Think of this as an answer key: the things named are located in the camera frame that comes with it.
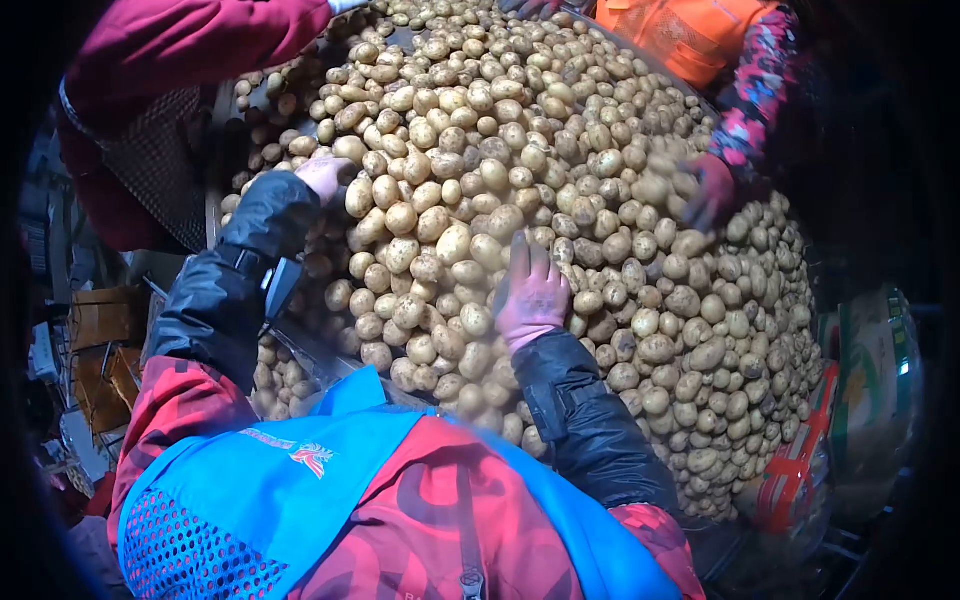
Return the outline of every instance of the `blue vest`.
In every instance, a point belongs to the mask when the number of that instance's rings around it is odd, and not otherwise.
[[[434,414],[387,405],[366,368],[327,392],[309,417],[181,440],[124,502],[117,550],[127,584],[138,598],[285,598],[336,547],[417,421]],[[523,478],[564,541],[586,598],[680,597],[599,503],[493,433],[474,433]],[[465,598],[481,597],[482,567],[465,572],[461,584]]]

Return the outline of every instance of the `zipper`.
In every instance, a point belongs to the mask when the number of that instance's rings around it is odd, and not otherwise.
[[[480,539],[473,519],[473,495],[470,492],[470,470],[457,466],[457,522],[460,525],[460,558],[464,572],[460,575],[460,588],[464,600],[483,600],[483,566]]]

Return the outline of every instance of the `worker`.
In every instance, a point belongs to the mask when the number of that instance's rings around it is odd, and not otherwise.
[[[670,472],[564,331],[569,284],[523,234],[495,321],[556,472],[492,432],[384,406],[372,367],[310,416],[257,420],[261,281],[352,169],[325,156],[264,175],[174,284],[109,517],[134,595],[704,598]]]
[[[517,18],[549,18],[559,0],[498,0]],[[597,22],[703,92],[734,64],[732,88],[707,151],[684,168],[699,193],[684,221],[701,231],[723,226],[751,196],[781,109],[808,55],[800,52],[799,19],[773,0],[598,0]]]
[[[68,68],[60,153],[116,251],[206,248],[204,132],[217,86],[293,59],[363,0],[117,0]]]

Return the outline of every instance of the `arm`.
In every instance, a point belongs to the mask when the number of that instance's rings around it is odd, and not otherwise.
[[[649,502],[675,510],[670,472],[607,392],[596,360],[564,331],[569,302],[569,282],[546,250],[514,234],[493,313],[540,437],[554,445],[554,468],[607,508]]]
[[[217,247],[183,267],[154,324],[147,350],[152,358],[117,463],[108,527],[114,549],[127,494],[156,457],[183,438],[257,421],[245,391],[253,385],[264,317],[260,282],[281,257],[302,248],[348,165],[346,158],[314,158],[296,174],[263,176],[233,213]]]
[[[67,73],[67,92],[109,103],[292,59],[356,0],[119,0]]]
[[[251,389],[265,310],[260,283],[282,256],[296,252],[279,244],[299,240],[302,246],[305,237],[297,216],[278,208],[299,206],[307,212],[313,198],[316,194],[292,173],[272,172],[257,180],[237,208],[239,222],[231,220],[217,247],[198,254],[177,277],[154,325],[149,354],[209,365],[240,389]],[[307,227],[316,221],[316,215],[305,217]],[[290,240],[276,237],[277,231],[300,228],[304,233]]]
[[[156,457],[184,438],[215,435],[256,421],[243,391],[210,367],[168,356],[148,360],[117,461],[107,527],[113,550],[127,494]]]
[[[721,115],[708,148],[739,183],[756,180],[768,133],[777,127],[788,86],[797,82],[798,29],[797,15],[781,5],[747,30],[733,106]]]
[[[637,502],[677,508],[670,471],[572,334],[558,329],[537,338],[514,354],[513,365],[540,434],[545,441],[556,437],[560,475],[607,508]],[[544,431],[539,419],[564,425]]]

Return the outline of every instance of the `logo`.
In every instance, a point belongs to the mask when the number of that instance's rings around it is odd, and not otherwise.
[[[303,463],[317,475],[317,479],[324,478],[324,463],[333,458],[334,452],[319,444],[301,444],[296,452],[290,453],[290,458]]]

